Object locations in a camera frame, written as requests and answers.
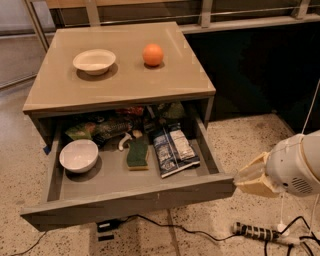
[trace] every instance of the wall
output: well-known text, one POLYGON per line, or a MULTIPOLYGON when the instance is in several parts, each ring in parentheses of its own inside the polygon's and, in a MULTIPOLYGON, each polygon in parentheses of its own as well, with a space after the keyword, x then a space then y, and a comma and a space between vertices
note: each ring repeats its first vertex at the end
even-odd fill
MULTIPOLYGON (((187 35, 217 88, 212 119, 276 110, 301 132, 320 78, 320 23, 187 35)), ((306 131, 320 129, 319 97, 306 131)))

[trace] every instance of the terrazzo floor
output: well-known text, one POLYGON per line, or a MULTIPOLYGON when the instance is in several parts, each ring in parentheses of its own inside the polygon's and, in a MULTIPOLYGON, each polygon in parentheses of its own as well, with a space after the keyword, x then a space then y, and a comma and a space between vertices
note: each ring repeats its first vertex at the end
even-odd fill
MULTIPOLYGON (((2 49, 6 43, 0 40, 2 49)), ((39 48, 39 52, 34 53, 36 61, 41 58, 41 52, 39 48)), ((0 63, 0 70, 4 70, 4 62, 0 63)), ((42 150, 44 143, 30 119, 21 111, 31 84, 28 82, 0 91, 0 255, 26 251, 43 235, 19 216, 23 207, 40 202, 48 168, 48 157, 42 150)), ((208 136, 225 172, 233 175, 258 154, 270 151, 279 140, 291 135, 291 130, 275 114, 215 121, 208 127, 208 136)), ((288 224, 300 215, 310 222, 314 200, 315 196, 297 198, 285 195, 283 222, 288 224)), ((237 221, 274 228, 280 222, 280 207, 280 198, 248 195, 237 189, 227 199, 148 212, 144 216, 161 224, 183 225, 189 230, 205 231, 216 238, 224 238, 232 234, 231 228, 237 221)), ((320 215, 316 214, 312 225, 316 234, 320 231, 319 224, 320 215)), ((305 234, 306 229, 298 221, 290 232, 298 236, 305 234)), ((264 255, 264 242, 244 237, 215 242, 205 235, 159 227, 141 218, 124 223, 113 234, 113 240, 98 242, 94 223, 49 231, 23 255, 264 255)), ((308 242, 308 245, 314 255, 320 255, 314 242, 308 242)), ((287 246, 269 243, 267 252, 274 256, 286 255, 287 246)), ((291 255, 308 254, 303 247, 297 246, 291 255)))

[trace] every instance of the small white bowl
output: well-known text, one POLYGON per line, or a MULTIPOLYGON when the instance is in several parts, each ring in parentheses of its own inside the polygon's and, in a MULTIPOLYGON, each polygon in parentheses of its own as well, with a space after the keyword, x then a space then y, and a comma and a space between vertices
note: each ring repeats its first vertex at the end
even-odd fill
POLYGON ((89 75, 102 75, 115 62, 116 55, 113 52, 95 49, 82 52, 73 59, 73 66, 83 70, 89 75))
POLYGON ((98 147, 91 140, 75 140, 65 146, 60 153, 60 163, 74 173, 89 171, 97 162, 98 147))

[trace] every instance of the drawer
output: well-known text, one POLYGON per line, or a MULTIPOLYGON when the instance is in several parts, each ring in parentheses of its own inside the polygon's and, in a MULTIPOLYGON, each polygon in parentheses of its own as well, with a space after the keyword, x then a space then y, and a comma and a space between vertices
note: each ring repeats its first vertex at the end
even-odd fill
POLYGON ((128 149, 118 151, 114 140, 99 150, 92 170, 70 174, 59 163, 64 144, 58 126, 42 202, 22 209, 21 216, 39 231, 46 231, 232 196, 233 177, 223 172, 197 112, 192 106, 186 109, 199 167, 162 179, 150 144, 149 170, 129 171, 125 162, 128 149))

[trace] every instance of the green sponge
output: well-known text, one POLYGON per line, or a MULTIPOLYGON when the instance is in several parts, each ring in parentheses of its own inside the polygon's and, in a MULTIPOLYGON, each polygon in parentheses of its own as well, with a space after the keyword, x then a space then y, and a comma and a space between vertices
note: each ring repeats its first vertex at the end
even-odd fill
POLYGON ((148 170, 148 145, 142 139, 132 140, 128 144, 127 165, 129 170, 148 170))

